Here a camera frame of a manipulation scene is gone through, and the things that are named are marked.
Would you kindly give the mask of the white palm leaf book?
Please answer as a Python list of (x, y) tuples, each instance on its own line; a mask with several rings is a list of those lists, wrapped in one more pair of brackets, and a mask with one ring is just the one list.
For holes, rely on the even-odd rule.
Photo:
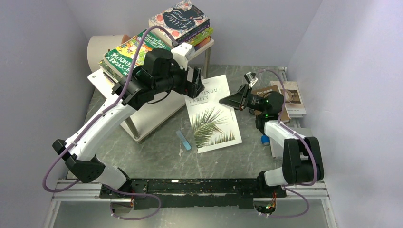
[(226, 75), (203, 79), (204, 90), (185, 98), (197, 153), (242, 143), (235, 110), (219, 103), (230, 95)]

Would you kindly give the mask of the floral Little Women book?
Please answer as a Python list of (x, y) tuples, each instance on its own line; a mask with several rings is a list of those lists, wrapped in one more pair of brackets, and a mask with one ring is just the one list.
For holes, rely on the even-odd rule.
[(148, 19), (150, 27), (163, 27), (176, 42), (208, 23), (210, 18), (189, 0), (183, 0)]

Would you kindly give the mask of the green 104-storey treehouse book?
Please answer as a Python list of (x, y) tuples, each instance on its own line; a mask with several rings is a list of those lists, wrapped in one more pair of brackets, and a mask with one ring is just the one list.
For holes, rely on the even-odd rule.
[[(137, 46), (143, 34), (144, 31), (104, 54), (102, 60), (104, 60), (106, 64), (110, 68), (112, 68), (121, 78), (129, 73), (130, 66), (133, 61), (133, 56), (137, 50)], [(140, 47), (135, 66), (143, 65), (146, 53), (155, 48), (163, 48), (169, 51), (171, 50), (171, 47), (169, 45), (160, 40), (152, 32), (149, 32), (142, 46)]]

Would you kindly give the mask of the dark green garden book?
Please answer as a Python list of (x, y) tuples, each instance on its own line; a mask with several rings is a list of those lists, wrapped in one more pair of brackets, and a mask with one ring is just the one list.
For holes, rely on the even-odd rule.
[(110, 68), (104, 60), (101, 60), (98, 62), (100, 68), (102, 69), (105, 77), (111, 82), (111, 83), (118, 83), (120, 80), (120, 76), (112, 69)]

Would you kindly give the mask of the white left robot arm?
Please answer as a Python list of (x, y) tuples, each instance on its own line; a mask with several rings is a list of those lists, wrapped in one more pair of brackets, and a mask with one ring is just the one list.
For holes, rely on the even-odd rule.
[(131, 193), (132, 185), (126, 173), (104, 164), (96, 152), (101, 142), (125, 119), (143, 105), (153, 104), (156, 95), (173, 92), (195, 98), (204, 90), (198, 68), (194, 69), (192, 79), (188, 79), (188, 60), (193, 51), (188, 43), (172, 50), (155, 48), (149, 51), (142, 65), (132, 68), (114, 85), (111, 97), (87, 123), (66, 140), (53, 143), (59, 158), (79, 182), (98, 181), (111, 187), (121, 198)]

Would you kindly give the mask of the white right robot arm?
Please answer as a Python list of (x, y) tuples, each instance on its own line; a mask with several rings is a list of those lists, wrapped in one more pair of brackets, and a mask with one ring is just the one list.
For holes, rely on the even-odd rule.
[(245, 108), (259, 112), (256, 116), (256, 128), (271, 141), (283, 149), (282, 166), (262, 171), (256, 189), (259, 195), (269, 196), (279, 185), (313, 185), (324, 178), (324, 168), (319, 140), (316, 137), (303, 136), (287, 127), (280, 120), (285, 98), (282, 93), (269, 92), (267, 96), (254, 95), (248, 84), (219, 103), (242, 111)]

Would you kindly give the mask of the blue orange book in stack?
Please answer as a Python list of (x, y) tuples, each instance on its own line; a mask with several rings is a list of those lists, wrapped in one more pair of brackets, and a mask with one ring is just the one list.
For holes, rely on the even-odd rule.
[(204, 39), (202, 42), (194, 46), (195, 51), (199, 50), (203, 46), (207, 45), (211, 40), (211, 36), (208, 36), (206, 39)]

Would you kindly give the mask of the green treehouse book in stack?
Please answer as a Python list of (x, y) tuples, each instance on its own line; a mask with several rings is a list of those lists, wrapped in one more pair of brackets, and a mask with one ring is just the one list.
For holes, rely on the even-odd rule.
[(208, 27), (199, 34), (195, 35), (194, 37), (190, 38), (187, 43), (191, 44), (192, 46), (196, 46), (206, 38), (210, 37), (213, 33), (213, 27)]

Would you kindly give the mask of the blue round tape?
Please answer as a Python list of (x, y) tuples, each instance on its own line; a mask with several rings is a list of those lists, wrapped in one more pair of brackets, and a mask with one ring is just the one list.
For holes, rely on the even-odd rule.
[(270, 145), (270, 138), (266, 135), (261, 136), (261, 143), (263, 146), (269, 146)]

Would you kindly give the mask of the brown cover book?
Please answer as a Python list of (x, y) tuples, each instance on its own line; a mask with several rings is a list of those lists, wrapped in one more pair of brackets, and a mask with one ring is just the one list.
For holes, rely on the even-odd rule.
[[(257, 96), (264, 97), (264, 98), (267, 98), (269, 96), (269, 94), (272, 93), (272, 92), (279, 92), (279, 93), (284, 94), (282, 92), (282, 88), (281, 88), (280, 85), (272, 85), (272, 86), (269, 86), (269, 87), (265, 87), (265, 88), (256, 89), (256, 90), (251, 91), (251, 93), (253, 95), (257, 95)], [(283, 107), (283, 111), (282, 111), (282, 115), (281, 115), (280, 119), (284, 123), (288, 123), (291, 120), (291, 117), (289, 116), (289, 114), (288, 114), (288, 112), (287, 112), (285, 107)]]

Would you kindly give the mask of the light blue glue stick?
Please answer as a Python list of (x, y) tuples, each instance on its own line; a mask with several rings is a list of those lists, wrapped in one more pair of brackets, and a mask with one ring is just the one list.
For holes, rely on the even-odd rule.
[(190, 143), (188, 142), (188, 140), (185, 138), (185, 136), (183, 135), (183, 133), (180, 130), (176, 131), (177, 136), (179, 137), (180, 141), (182, 142), (183, 146), (185, 147), (185, 149), (187, 151), (190, 151), (192, 149), (192, 146), (190, 145)]

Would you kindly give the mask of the white two-tier shelf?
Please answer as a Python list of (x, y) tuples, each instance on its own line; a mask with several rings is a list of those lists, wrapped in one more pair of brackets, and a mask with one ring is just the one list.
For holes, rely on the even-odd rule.
[[(88, 80), (95, 86), (103, 97), (112, 95), (113, 83), (104, 75), (101, 68), (92, 72)], [(141, 109), (121, 123), (121, 127), (136, 141), (140, 142), (169, 117), (185, 105), (185, 97), (176, 92), (157, 104), (145, 104)]]

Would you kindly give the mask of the purple treehouse book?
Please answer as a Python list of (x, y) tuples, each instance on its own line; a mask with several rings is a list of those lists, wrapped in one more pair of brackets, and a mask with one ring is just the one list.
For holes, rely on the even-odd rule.
[(206, 25), (204, 25), (202, 28), (199, 28), (195, 33), (189, 35), (188, 37), (182, 38), (179, 41), (177, 41), (179, 44), (187, 42), (190, 38), (194, 37), (195, 35), (199, 34), (200, 32), (202, 32), (203, 30), (205, 30), (206, 28), (211, 27), (211, 24), (208, 23)]

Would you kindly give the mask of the white tape roll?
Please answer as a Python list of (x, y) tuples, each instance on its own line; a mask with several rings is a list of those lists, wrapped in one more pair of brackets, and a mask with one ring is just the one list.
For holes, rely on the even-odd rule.
[(91, 72), (100, 67), (98, 62), (103, 59), (105, 53), (128, 41), (130, 37), (124, 35), (92, 36), (86, 49), (86, 57)]

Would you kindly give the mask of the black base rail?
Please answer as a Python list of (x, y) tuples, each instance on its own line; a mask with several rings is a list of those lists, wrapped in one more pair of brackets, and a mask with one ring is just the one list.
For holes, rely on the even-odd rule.
[(159, 204), (153, 195), (159, 197), (163, 208), (231, 206), (252, 209), (255, 199), (269, 200), (287, 195), (280, 186), (269, 187), (259, 178), (133, 179), (132, 186), (121, 191), (117, 193), (102, 185), (99, 197), (133, 200), (135, 210), (157, 208)]

